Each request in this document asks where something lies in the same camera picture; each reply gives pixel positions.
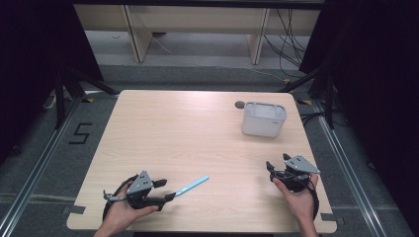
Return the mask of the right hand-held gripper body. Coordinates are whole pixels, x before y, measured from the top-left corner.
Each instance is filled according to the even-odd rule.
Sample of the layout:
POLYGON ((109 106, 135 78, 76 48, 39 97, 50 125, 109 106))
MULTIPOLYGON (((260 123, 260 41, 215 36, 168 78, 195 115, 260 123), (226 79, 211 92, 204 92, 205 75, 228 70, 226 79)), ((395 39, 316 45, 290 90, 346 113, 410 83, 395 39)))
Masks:
POLYGON ((291 160, 285 161, 284 171, 275 168, 275 173, 270 173, 270 180, 277 178, 289 191, 299 193, 308 187, 311 174, 320 174, 320 170, 303 156, 296 155, 291 160))

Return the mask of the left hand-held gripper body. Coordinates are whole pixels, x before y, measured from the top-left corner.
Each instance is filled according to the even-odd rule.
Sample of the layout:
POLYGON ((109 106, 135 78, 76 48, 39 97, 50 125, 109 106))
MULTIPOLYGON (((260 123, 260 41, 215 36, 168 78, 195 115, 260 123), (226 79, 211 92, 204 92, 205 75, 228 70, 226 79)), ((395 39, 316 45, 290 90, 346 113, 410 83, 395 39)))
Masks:
POLYGON ((104 199, 107 201, 104 211, 108 211, 114 202, 120 200, 126 200, 134 209, 155 205, 161 210, 164 206, 161 206, 162 197, 150 197, 152 189, 152 180, 146 171, 142 171, 124 181, 113 194, 103 191, 104 199))

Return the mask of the light blue toothbrush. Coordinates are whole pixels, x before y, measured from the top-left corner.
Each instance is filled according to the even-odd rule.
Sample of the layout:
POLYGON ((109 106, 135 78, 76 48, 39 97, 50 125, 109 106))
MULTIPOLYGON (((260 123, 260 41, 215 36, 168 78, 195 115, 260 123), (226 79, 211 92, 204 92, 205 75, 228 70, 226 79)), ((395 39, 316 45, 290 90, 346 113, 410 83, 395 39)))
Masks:
POLYGON ((199 179, 191 182, 190 184, 188 184, 184 188, 182 188, 179 191, 177 191, 176 194, 175 194, 175 197, 179 197, 179 196, 187 193, 191 189, 193 189, 193 188, 197 187, 198 185, 202 184, 203 182, 207 181, 209 178, 210 178, 209 175, 205 175, 205 176, 200 177, 199 179))

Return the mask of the white plastic container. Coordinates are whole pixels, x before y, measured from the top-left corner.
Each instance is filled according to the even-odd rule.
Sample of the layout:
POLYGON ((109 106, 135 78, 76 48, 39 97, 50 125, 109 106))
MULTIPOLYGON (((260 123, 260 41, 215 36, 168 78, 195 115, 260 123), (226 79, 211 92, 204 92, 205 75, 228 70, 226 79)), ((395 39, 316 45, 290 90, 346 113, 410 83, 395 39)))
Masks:
POLYGON ((247 102, 241 131, 247 135, 277 137, 287 116, 286 108, 281 105, 247 102))

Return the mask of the person's left hand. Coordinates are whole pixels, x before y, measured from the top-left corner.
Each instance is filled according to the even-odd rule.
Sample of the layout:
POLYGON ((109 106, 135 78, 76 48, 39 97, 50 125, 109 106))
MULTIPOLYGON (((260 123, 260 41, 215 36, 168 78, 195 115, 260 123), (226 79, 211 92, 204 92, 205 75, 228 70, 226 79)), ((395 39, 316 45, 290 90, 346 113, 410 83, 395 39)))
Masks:
POLYGON ((140 217, 156 212, 158 209, 159 207, 155 205, 147 206, 142 209, 134 209, 126 200, 116 201, 110 207, 101 226, 116 226, 124 231, 140 217))

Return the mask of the person's right hand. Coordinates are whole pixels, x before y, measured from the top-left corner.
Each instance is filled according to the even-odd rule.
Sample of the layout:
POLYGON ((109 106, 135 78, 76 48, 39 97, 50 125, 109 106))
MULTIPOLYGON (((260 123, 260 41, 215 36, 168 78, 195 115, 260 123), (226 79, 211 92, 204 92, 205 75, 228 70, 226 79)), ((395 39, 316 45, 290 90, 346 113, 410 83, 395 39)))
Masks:
POLYGON ((285 197, 296 222, 302 226, 312 225, 314 221, 314 200, 310 191, 303 190, 299 193, 292 193, 285 184, 277 178, 273 179, 273 183, 285 197))

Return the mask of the black metal stand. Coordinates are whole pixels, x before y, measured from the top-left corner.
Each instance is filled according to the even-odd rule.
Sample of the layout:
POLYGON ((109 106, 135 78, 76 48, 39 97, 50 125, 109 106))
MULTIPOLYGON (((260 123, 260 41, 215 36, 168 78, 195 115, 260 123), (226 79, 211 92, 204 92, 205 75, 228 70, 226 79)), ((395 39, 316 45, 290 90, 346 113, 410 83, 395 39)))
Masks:
POLYGON ((331 75, 331 66, 328 64, 322 64, 313 71, 309 72, 305 76, 290 83, 283 89, 280 89, 280 93, 288 93, 293 89, 302 86, 303 84, 311 81, 312 84, 308 90, 308 96, 311 99, 318 99, 321 96, 325 99, 325 111, 324 117, 326 123, 330 129, 334 128, 333 125, 333 78, 331 75))
POLYGON ((58 69, 55 76, 55 99, 56 99, 56 126, 60 128, 66 119, 66 108, 64 105, 64 91, 67 91, 72 99, 81 99, 86 93, 80 85, 81 81, 96 87, 109 95, 118 95, 120 91, 111 88, 103 81, 94 79, 80 70, 62 66, 58 69))

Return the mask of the black curtain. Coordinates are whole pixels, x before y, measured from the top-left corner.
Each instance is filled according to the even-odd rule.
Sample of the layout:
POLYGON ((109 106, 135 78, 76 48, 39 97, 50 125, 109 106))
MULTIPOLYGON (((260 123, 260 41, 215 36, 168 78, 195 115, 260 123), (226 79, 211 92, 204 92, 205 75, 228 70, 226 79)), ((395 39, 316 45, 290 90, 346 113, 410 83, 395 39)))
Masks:
POLYGON ((0 165, 61 77, 104 78, 71 0, 0 0, 0 165))
POLYGON ((317 67, 349 17, 333 72, 347 118, 419 236, 419 0, 325 0, 300 70, 317 67))

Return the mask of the beige wooden desk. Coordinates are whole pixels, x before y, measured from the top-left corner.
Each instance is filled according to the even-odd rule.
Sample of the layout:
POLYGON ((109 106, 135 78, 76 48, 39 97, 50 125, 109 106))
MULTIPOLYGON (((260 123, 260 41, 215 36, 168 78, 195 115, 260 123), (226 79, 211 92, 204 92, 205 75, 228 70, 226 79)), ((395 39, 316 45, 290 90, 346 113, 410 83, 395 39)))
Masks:
POLYGON ((309 37, 317 10, 129 5, 74 6, 86 31, 126 32, 136 61, 144 60, 153 33, 235 34, 247 37, 251 63, 259 63, 265 35, 309 37))

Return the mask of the metal floor rail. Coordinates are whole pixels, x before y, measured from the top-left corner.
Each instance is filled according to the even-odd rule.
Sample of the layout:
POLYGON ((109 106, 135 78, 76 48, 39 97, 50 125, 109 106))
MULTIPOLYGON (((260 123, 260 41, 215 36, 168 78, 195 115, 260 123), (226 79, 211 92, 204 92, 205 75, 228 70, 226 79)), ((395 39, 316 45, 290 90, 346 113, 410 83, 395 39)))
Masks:
POLYGON ((80 99, 72 99, 69 102, 68 108, 64 111, 63 121, 53 130, 51 136, 48 138, 47 144, 42 150, 41 155, 34 164, 34 167, 31 169, 31 172, 27 176, 25 182, 22 184, 19 191, 13 195, 13 199, 7 212, 0 220, 0 237, 10 237, 13 233, 16 224, 21 218, 35 188, 37 187, 52 158, 52 154, 56 150, 60 139, 62 138, 65 130, 68 128, 68 124, 70 123, 80 103, 80 99))
POLYGON ((365 219, 372 236, 388 237, 387 232, 385 231, 376 210, 374 209, 370 199, 367 196, 367 193, 365 192, 359 178, 357 177, 355 170, 353 169, 335 130, 326 120, 326 116, 321 116, 319 118, 319 123, 321 124, 321 127, 335 155, 335 158, 341 167, 345 180, 348 183, 356 204, 363 218, 365 219))

